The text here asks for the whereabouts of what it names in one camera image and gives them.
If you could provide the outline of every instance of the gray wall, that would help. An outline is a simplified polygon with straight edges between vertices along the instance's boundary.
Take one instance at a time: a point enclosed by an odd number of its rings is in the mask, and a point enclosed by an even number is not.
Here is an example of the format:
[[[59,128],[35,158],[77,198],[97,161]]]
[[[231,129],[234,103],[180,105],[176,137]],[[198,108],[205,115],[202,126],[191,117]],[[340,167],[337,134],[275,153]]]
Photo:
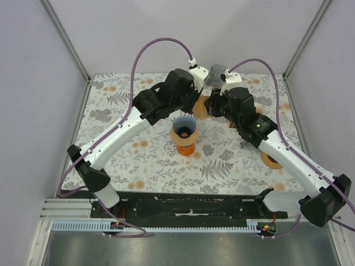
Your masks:
[[[0,8],[0,260],[27,259],[53,196],[85,82],[38,0]]]
[[[355,202],[355,1],[333,1],[288,80],[312,158],[352,179]],[[355,227],[348,207],[341,212]],[[349,234],[355,247],[355,234]]]
[[[199,64],[229,68],[259,57],[282,73],[322,0],[50,0],[86,69],[131,71],[138,51],[159,37],[183,41]],[[148,49],[138,72],[186,68],[172,43]],[[242,73],[267,73],[257,63]]]

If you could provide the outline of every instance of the table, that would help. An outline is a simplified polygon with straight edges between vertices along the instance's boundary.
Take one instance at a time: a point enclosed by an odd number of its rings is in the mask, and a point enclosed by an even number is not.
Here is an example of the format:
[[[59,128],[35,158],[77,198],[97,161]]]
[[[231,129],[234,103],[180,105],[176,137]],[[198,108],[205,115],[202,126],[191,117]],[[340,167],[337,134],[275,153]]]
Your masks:
[[[276,121],[276,94],[271,76],[241,76],[242,86],[249,88],[255,102],[264,105],[263,113]],[[166,74],[162,73],[136,74],[135,95],[165,78]],[[282,130],[299,146],[282,76],[277,75],[277,80]],[[129,74],[96,75],[76,145],[89,142],[124,113],[129,101],[129,85]],[[223,117],[198,120],[200,136],[196,151],[189,157],[181,156],[170,137],[172,121],[180,115],[183,115],[180,111],[171,114],[134,137],[106,164],[105,170],[117,191],[255,195],[268,187],[281,191],[303,190],[285,169],[268,168],[259,150],[241,149],[241,138]],[[81,185],[80,176],[73,171],[63,189],[72,190]]]

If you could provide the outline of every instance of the floral tablecloth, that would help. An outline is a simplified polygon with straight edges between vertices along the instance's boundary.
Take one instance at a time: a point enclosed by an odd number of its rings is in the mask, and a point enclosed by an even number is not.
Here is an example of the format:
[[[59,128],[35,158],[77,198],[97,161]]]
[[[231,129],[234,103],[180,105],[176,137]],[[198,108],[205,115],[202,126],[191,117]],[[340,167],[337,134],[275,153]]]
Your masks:
[[[270,75],[241,74],[243,86],[249,88],[255,102],[265,106],[264,114],[276,120],[275,87]],[[135,95],[164,81],[166,74],[136,74]],[[285,92],[282,76],[280,87],[281,126],[288,138],[299,146],[298,136]],[[86,105],[76,140],[82,145],[113,123],[129,101],[129,74],[98,74]],[[105,170],[117,191],[258,194],[265,188],[301,191],[299,183],[284,169],[272,170],[261,160],[260,150],[244,147],[235,129],[225,118],[198,120],[200,131],[196,151],[181,156],[170,137],[172,121],[183,115],[171,114],[139,136],[134,137],[106,164]],[[72,190],[83,184],[73,171],[63,184]]]

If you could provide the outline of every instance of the white wall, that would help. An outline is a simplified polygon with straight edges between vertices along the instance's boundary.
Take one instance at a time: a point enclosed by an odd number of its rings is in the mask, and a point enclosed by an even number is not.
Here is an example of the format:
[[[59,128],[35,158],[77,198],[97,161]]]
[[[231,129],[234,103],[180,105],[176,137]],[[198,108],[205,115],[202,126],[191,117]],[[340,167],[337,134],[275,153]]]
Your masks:
[[[199,64],[228,67],[251,57],[283,73],[322,0],[50,0],[91,75],[130,72],[138,51],[159,37],[183,41]],[[140,72],[186,68],[172,43],[156,44]],[[247,64],[242,73],[267,73]]]
[[[24,265],[85,82],[38,0],[0,8],[0,264]]]
[[[288,83],[312,158],[352,179],[355,203],[354,11],[353,0],[333,1]],[[349,207],[341,215],[355,227]]]

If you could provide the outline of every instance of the floor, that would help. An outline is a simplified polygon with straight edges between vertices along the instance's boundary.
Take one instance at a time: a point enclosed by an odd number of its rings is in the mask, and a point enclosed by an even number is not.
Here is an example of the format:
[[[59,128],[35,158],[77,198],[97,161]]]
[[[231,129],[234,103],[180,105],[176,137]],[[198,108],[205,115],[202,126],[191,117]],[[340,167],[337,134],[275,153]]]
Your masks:
[[[280,232],[290,227],[292,223],[278,222]],[[340,263],[328,228],[301,223],[290,236],[274,240],[242,233],[156,233],[144,238],[110,239],[100,232],[52,231],[42,266],[63,265],[340,266]]]
[[[264,114],[275,121],[276,94],[270,75],[241,74],[243,84],[253,93],[255,102],[264,105]],[[164,81],[166,74],[136,74],[135,94]],[[282,76],[280,114],[282,130],[299,146],[298,136]],[[130,75],[99,74],[86,105],[76,144],[82,145],[99,135],[123,114],[129,101]],[[190,157],[176,152],[169,135],[176,112],[133,138],[106,164],[105,170],[117,191],[174,192],[254,195],[265,188],[301,191],[302,187],[284,169],[272,170],[262,162],[257,149],[241,149],[235,129],[223,117],[198,120],[200,131],[196,151]],[[73,171],[63,189],[83,185]]]

